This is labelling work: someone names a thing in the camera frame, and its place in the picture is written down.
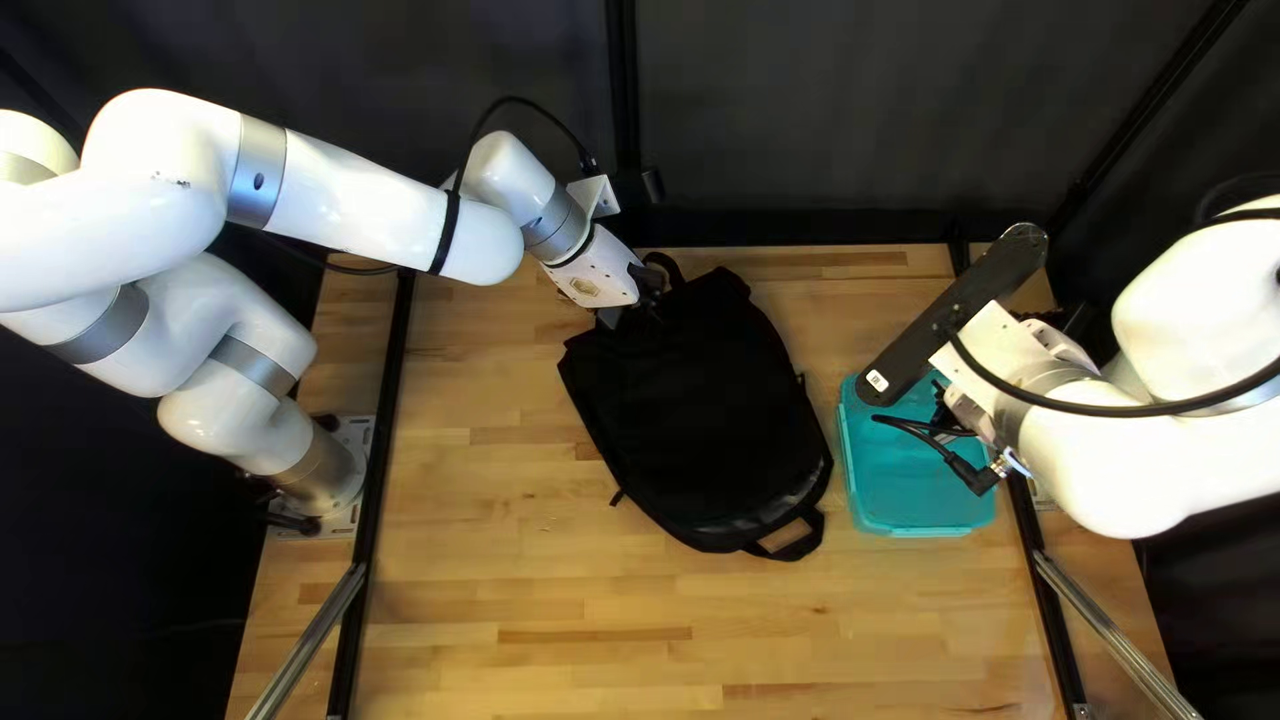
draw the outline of wooden table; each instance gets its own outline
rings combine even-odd
[[[687,277],[723,264],[753,287],[833,451],[841,380],[951,282],[941,245],[668,252]],[[325,279],[305,407],[374,411],[393,293],[390,277]],[[527,258],[498,287],[419,279],[357,717],[1062,717],[1007,493],[969,537],[879,538],[851,527],[837,462],[810,557],[694,552],[608,505],[556,370],[591,323]],[[349,560],[349,541],[269,538],[229,719]],[[334,644],[282,717],[324,717]]]

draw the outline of teal plastic bin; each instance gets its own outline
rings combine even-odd
[[[974,496],[928,445],[870,421],[874,414],[928,421],[936,407],[932,382],[945,384],[945,378],[936,370],[929,373],[892,407],[870,407],[859,400],[854,392],[856,379],[845,378],[836,409],[854,525],[878,536],[952,538],[991,523],[996,516],[996,488]],[[956,438],[947,448],[975,468],[988,462],[977,438]]]

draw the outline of black cable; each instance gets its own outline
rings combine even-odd
[[[879,423],[882,425],[888,425],[893,429],[902,430],[904,433],[919,439],[920,442],[927,443],[933,450],[937,450],[938,455],[942,455],[942,457],[950,457],[955,455],[955,452],[947,450],[947,446],[934,439],[933,436],[925,434],[915,429],[913,427],[916,424],[915,420],[908,420],[906,418],[895,418],[893,415],[872,415],[870,420],[873,423]]]
[[[1280,192],[1280,172],[1247,173],[1222,181],[1201,196],[1192,215],[1192,227],[1199,227],[1224,210]]]
[[[972,462],[969,462],[964,457],[960,457],[959,454],[947,450],[945,445],[934,439],[932,436],[928,436],[923,430],[916,429],[916,427],[919,425],[923,425],[925,428],[937,428],[937,425],[931,425],[928,423],[922,423],[919,420],[909,420],[906,418],[897,418],[893,415],[872,415],[870,419],[873,423],[879,423],[882,425],[888,425],[896,430],[902,430],[904,433],[914,437],[915,439],[936,450],[938,455],[942,456],[942,462],[945,462],[946,466],[950,468],[951,471],[955,473],[957,478],[960,478],[960,482],[963,482],[965,487],[968,487],[978,497],[986,495],[987,491],[989,491],[996,483],[1000,482],[1000,475],[997,475],[995,470],[992,470],[991,468],[974,468]],[[938,429],[948,434],[968,432],[968,430],[952,432],[947,428],[938,428]]]
[[[934,425],[932,423],[922,423],[920,420],[913,420],[910,418],[899,418],[897,415],[874,415],[874,416],[872,416],[872,421],[881,423],[881,424],[884,424],[884,425],[890,425],[891,423],[887,421],[887,420],[891,420],[893,423],[901,423],[904,425],[908,425],[910,428],[915,428],[918,430],[928,430],[928,432],[931,432],[933,434],[945,434],[945,436],[951,436],[951,437],[977,437],[978,436],[978,433],[975,433],[975,432],[973,432],[970,429],[966,429],[966,428],[943,428],[942,425]]]
[[[529,100],[527,97],[520,97],[518,95],[503,95],[502,97],[490,102],[489,106],[485,108],[484,113],[480,113],[480,117],[476,119],[475,124],[471,126],[471,133],[467,136],[467,149],[466,152],[462,155],[462,163],[458,165],[458,174],[454,177],[453,181],[454,190],[462,187],[462,178],[465,178],[467,174],[467,163],[471,160],[471,149],[475,147],[476,141],[480,140],[480,132],[484,129],[485,123],[488,123],[489,118],[492,118],[493,114],[497,113],[498,109],[502,108],[503,105],[524,105],[525,108],[529,108],[535,113],[538,113],[539,115],[541,115],[543,118],[545,118],[548,122],[556,126],[557,129],[564,133],[564,137],[567,137],[570,142],[573,143],[573,149],[577,150],[577,167],[582,170],[582,174],[584,176],[599,174],[600,165],[599,163],[595,161],[595,156],[591,155],[591,151],[588,150],[585,145],[582,145],[582,141],[580,141],[577,136],[573,135],[573,131],[568,129],[568,126],[562,123],[559,118],[550,114],[549,110],[547,110],[538,102]]]
[[[310,265],[314,265],[316,268],[321,268],[321,269],[325,269],[325,270],[333,270],[335,273],[344,273],[344,274],[348,274],[348,275],[381,275],[381,274],[385,274],[385,273],[394,273],[396,270],[399,269],[399,265],[396,265],[393,263],[392,264],[387,264],[387,265],[379,265],[376,268],[349,268],[347,265],[338,265],[337,263],[330,263],[328,260],[321,260],[321,259],[319,259],[319,258],[316,258],[316,256],[314,256],[314,255],[311,255],[308,252],[305,252],[301,249],[294,247],[292,243],[287,242],[284,238],[278,237],[275,234],[271,234],[271,233],[269,233],[266,231],[255,229],[253,232],[257,233],[261,237],[265,237],[265,238],[270,240],[271,245],[274,245],[275,247],[279,247],[280,250],[288,252],[289,255],[293,255],[298,260],[302,260],[303,263],[307,263]]]
[[[1068,413],[1070,415],[1088,415],[1092,418],[1160,418],[1162,415],[1181,415],[1184,413],[1193,413],[1196,410],[1203,410],[1206,407],[1212,407],[1213,405],[1220,405],[1229,400],[1234,400],[1249,391],[1257,389],[1263,384],[1271,382],[1274,378],[1280,375],[1280,357],[1276,357],[1268,363],[1265,368],[1253,373],[1252,375],[1244,378],[1243,380],[1234,382],[1224,388],[1215,389],[1212,392],[1206,392],[1204,395],[1197,395],[1196,397],[1188,397],[1185,400],[1174,400],[1170,402],[1155,402],[1151,405],[1138,405],[1129,407],[1116,407],[1111,405],[1084,405],[1080,402],[1068,402],[1064,400],[1055,400],[1052,397],[1046,397],[1043,395],[1037,395],[1034,392],[1028,392],[997,374],[988,370],[969,352],[969,348],[964,346],[960,341],[960,336],[951,332],[951,346],[955,347],[956,355],[960,360],[974,372],[975,375],[982,378],[987,384],[998,389],[1000,392],[1012,397],[1014,400],[1020,400],[1028,405],[1034,405],[1037,407],[1044,407],[1047,410],[1057,410],[1059,413]]]

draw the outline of metal rail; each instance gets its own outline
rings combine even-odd
[[[1172,720],[1203,720],[1199,712],[1187,702],[1187,698],[1178,692],[1165,676],[1147,660],[1140,650],[1134,647],[1124,632],[1111,620],[1107,614],[1098,607],[1097,602],[1084,592],[1070,575],[1062,571],[1052,560],[1041,551],[1034,551],[1036,570],[1042,578],[1084,618],[1089,628],[1097,633],[1107,652],[1115,657],[1120,667],[1133,678],[1138,688],[1151,698]]]
[[[333,592],[325,598],[324,605],[320,606],[316,616],[307,624],[307,629],[302,630],[298,642],[293,643],[289,655],[284,657],[284,664],[275,671],[275,675],[271,675],[266,689],[259,696],[257,702],[253,703],[244,720],[271,720],[284,707],[284,701],[289,700],[289,693],[293,692],[293,687],[302,679],[302,674],[311,665],[311,659],[315,657],[320,646],[324,644],[325,638],[329,637],[329,632],[333,630],[342,614],[347,611],[347,606],[351,605],[356,593],[365,587],[366,568],[367,565],[364,562],[357,562],[342,575],[338,584],[333,587]]]

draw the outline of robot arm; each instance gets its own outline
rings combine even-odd
[[[461,192],[506,210],[520,225],[525,250],[573,302],[617,307],[640,300],[631,275],[640,259],[591,222],[621,210],[604,176],[562,186],[516,136],[498,131],[471,149]]]
[[[9,223],[0,311],[42,307],[169,269],[225,220],[335,250],[493,284],[520,264],[500,210],[448,196],[352,152],[164,90],[134,90],[95,118],[78,169],[0,193]]]
[[[1277,206],[1280,196],[1235,210]],[[1212,224],[1171,246],[1117,299],[1111,322],[1121,352],[1101,373],[1069,338],[1018,322],[995,301],[957,336],[998,378],[1053,400],[1140,406],[1217,391],[1280,356],[1276,223]],[[1100,418],[1015,400],[977,377],[954,343],[929,363],[951,380],[945,400],[961,423],[997,452],[1011,448],[1097,533],[1151,536],[1194,512],[1280,491],[1270,460],[1280,380],[1181,415]]]
[[[465,190],[497,208],[161,90],[104,106],[79,161],[44,123],[0,111],[0,324],[113,387],[163,397],[169,434],[270,479],[297,512],[339,511],[362,457],[285,396],[315,341],[202,251],[230,220],[493,284],[527,245],[580,305],[635,302],[639,260],[589,220],[607,214],[605,179],[561,187],[508,133],[477,150]]]

